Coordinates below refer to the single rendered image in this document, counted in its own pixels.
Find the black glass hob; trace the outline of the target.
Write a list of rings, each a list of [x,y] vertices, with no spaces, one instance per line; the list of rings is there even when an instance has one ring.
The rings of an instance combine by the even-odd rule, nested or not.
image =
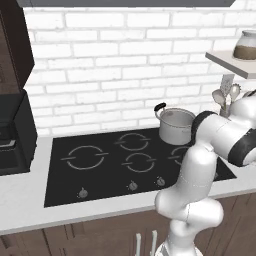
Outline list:
[[[54,207],[168,188],[191,145],[163,142],[156,128],[55,138],[44,205]],[[157,184],[158,177],[165,180]],[[129,189],[134,181],[138,188]],[[78,193],[84,188],[86,198]]]

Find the grey spoon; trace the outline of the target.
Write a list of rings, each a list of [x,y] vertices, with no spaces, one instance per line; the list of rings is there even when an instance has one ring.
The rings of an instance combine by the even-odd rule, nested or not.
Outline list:
[[[212,92],[212,97],[214,101],[221,106],[223,110],[226,109],[226,98],[220,89],[214,90]]]

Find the grey utensil pot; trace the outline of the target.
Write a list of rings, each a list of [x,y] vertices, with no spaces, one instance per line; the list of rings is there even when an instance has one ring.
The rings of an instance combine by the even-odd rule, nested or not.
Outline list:
[[[227,105],[225,109],[221,108],[219,115],[225,118],[228,118],[230,115],[230,106]]]

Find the grey ladle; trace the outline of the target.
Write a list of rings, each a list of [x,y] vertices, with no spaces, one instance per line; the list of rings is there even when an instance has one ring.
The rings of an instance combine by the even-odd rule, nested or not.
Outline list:
[[[236,98],[238,97],[238,95],[240,94],[241,88],[239,84],[233,84],[231,86],[229,95],[231,98],[231,102],[234,102],[236,100]]]

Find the brown cupboard door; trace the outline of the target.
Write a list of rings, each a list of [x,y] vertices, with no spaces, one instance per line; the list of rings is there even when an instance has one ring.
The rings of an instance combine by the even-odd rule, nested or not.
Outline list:
[[[42,229],[0,235],[0,256],[52,256]]]
[[[135,256],[136,232],[119,217],[45,228],[52,256]]]
[[[219,199],[222,223],[200,232],[196,246],[204,256],[256,256],[256,193]]]

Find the grey extractor hood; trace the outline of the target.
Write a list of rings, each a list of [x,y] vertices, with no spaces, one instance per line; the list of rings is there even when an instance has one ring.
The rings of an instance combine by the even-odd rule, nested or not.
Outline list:
[[[20,7],[230,7],[236,0],[16,0]]]

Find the glass jar with brown contents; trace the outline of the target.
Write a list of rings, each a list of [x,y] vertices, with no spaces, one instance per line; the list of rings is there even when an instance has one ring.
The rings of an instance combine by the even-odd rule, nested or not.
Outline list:
[[[240,60],[256,60],[256,30],[243,30],[233,50],[233,57]]]

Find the white wall shelf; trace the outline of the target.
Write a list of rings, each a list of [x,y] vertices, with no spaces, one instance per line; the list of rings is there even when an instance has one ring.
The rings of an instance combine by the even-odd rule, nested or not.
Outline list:
[[[240,60],[231,51],[206,52],[205,57],[244,79],[256,79],[256,60]]]

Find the dark brown wall cupboard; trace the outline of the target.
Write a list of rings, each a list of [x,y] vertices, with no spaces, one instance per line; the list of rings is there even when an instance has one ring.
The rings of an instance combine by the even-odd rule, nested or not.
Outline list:
[[[23,9],[16,0],[0,0],[0,94],[20,93],[33,67]]]

